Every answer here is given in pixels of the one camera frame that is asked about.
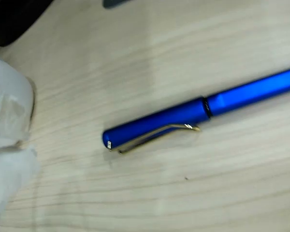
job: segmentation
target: pen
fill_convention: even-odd
[[[226,112],[290,91],[290,70],[233,87],[208,97],[155,112],[104,131],[102,140],[111,151],[124,153],[174,130],[199,131],[197,124]]]

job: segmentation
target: blue pen cap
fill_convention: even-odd
[[[205,98],[199,97],[108,129],[103,133],[102,139],[107,148],[113,149],[161,127],[170,124],[195,125],[196,123],[208,120],[209,116]],[[166,134],[171,130],[174,129],[164,130],[158,136]]]

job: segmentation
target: pen clip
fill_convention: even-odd
[[[135,139],[132,139],[120,146],[117,147],[112,147],[112,143],[109,141],[107,143],[107,148],[110,151],[118,151],[120,154],[126,153],[131,151],[132,149],[135,149],[136,147],[139,147],[140,145],[143,145],[145,143],[148,143],[154,139],[156,139],[157,137],[155,137],[155,135],[157,135],[158,133],[161,133],[165,130],[169,130],[169,129],[182,129],[182,130],[192,130],[192,131],[200,131],[200,128],[197,126],[192,126],[190,124],[169,124],[160,128],[157,128],[153,131],[150,131],[146,134],[143,134]]]

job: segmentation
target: black object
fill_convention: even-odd
[[[103,7],[106,9],[111,9],[126,1],[130,1],[130,0],[103,0]]]
[[[18,39],[53,0],[0,0],[0,46]]]

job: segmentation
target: table surface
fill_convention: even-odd
[[[40,174],[0,232],[290,232],[290,93],[121,156],[101,133],[290,68],[290,0],[55,0],[0,58],[32,79]]]

